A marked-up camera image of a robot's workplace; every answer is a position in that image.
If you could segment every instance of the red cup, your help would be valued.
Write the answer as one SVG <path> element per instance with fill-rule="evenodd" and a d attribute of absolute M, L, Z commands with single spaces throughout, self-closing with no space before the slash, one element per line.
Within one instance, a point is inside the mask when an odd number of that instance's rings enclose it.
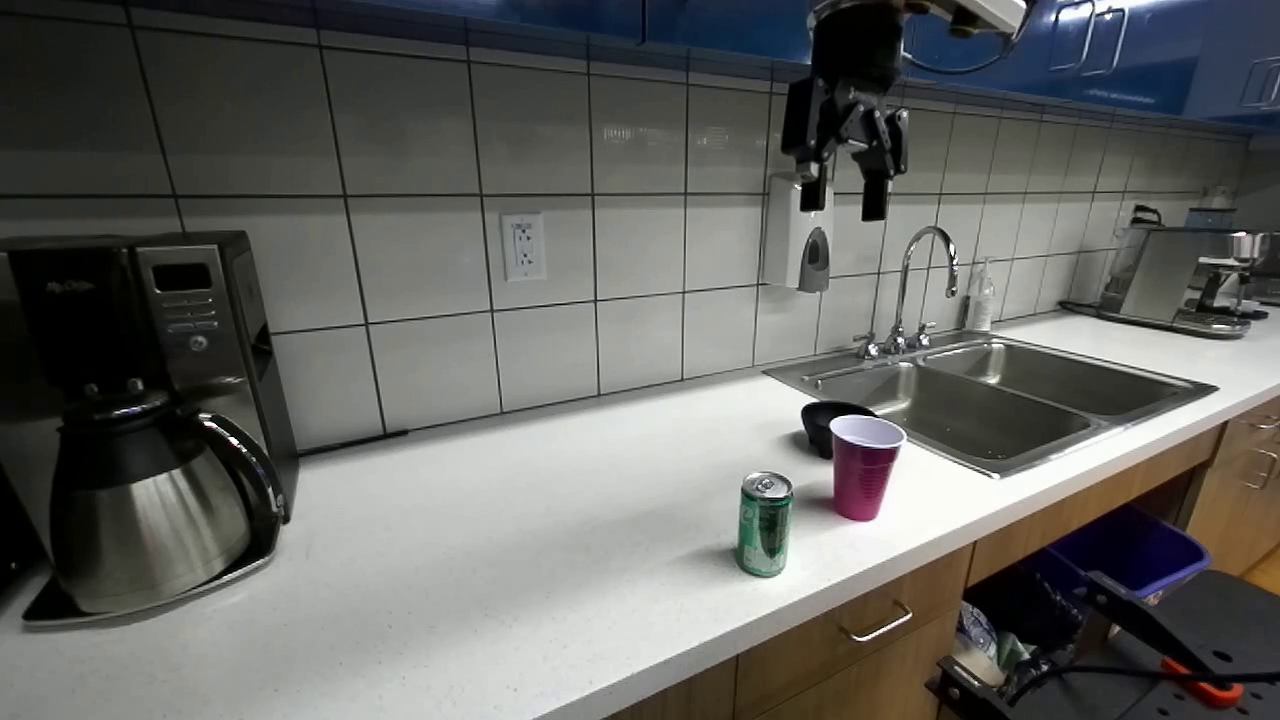
<path fill-rule="evenodd" d="M 875 520 L 894 454 L 908 431 L 880 416 L 834 416 L 832 422 L 832 482 L 834 514 L 846 520 Z"/>

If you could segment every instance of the dish soap bottle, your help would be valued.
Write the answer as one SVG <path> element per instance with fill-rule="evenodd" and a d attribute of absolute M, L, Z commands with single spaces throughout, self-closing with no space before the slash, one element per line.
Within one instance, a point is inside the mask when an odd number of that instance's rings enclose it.
<path fill-rule="evenodd" d="M 977 263 L 962 298 L 962 334 L 990 334 L 990 325 L 996 325 L 996 288 L 990 288 L 987 263 Z"/>

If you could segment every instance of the stainless steel carafe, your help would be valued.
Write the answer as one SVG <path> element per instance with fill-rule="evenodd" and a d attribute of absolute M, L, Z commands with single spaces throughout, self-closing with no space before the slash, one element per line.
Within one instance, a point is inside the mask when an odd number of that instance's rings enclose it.
<path fill-rule="evenodd" d="M 153 609 L 280 538 L 273 460 L 227 422 L 132 398 L 63 416 L 51 571 L 83 613 Z"/>

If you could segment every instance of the stainless steel sink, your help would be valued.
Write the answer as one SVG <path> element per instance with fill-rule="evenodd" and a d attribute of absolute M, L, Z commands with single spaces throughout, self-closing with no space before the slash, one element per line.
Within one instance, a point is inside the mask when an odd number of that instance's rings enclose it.
<path fill-rule="evenodd" d="M 935 350 L 921 355 L 921 365 L 981 384 L 1011 390 L 1023 398 L 1039 398 L 1048 406 L 1087 412 L 1103 424 L 1137 424 L 1215 394 L 1213 384 L 1157 377 L 1031 346 L 1008 346 L 990 337 Z"/>
<path fill-rule="evenodd" d="M 1020 394 L 932 372 L 912 360 L 863 370 L 793 370 L 776 379 L 872 410 L 908 428 L 912 440 L 973 465 L 1011 475 L 1084 436 L 1094 422 Z"/>
<path fill-rule="evenodd" d="M 990 337 L 900 360 L 832 355 L 767 377 L 807 398 L 863 406 L 903 424 L 912 440 L 996 475 L 1215 394 L 1213 384 Z"/>

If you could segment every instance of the green can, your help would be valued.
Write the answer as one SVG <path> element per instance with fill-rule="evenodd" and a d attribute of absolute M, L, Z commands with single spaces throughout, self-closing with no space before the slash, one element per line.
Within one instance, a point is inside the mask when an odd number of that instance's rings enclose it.
<path fill-rule="evenodd" d="M 793 482 L 751 472 L 741 495 L 736 565 L 751 578 L 789 569 Z"/>

